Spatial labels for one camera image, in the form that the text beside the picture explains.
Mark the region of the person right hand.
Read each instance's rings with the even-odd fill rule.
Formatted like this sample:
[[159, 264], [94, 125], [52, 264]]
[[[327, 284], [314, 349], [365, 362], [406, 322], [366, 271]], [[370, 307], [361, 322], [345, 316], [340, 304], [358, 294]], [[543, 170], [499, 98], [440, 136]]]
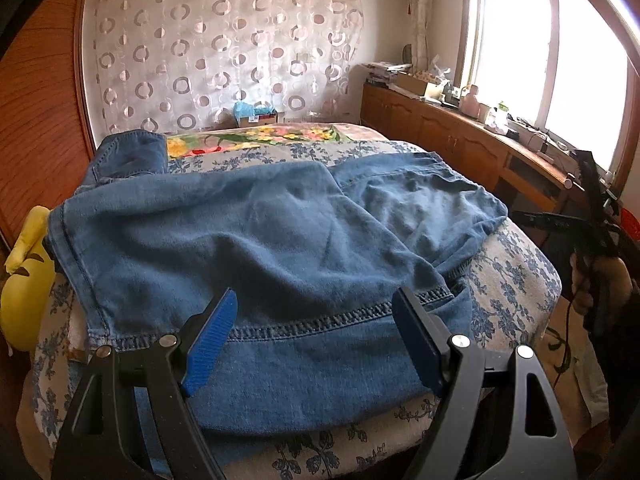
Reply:
[[595, 307], [600, 307], [613, 321], [634, 291], [634, 281], [623, 260], [573, 254], [570, 266], [574, 310], [586, 316]]

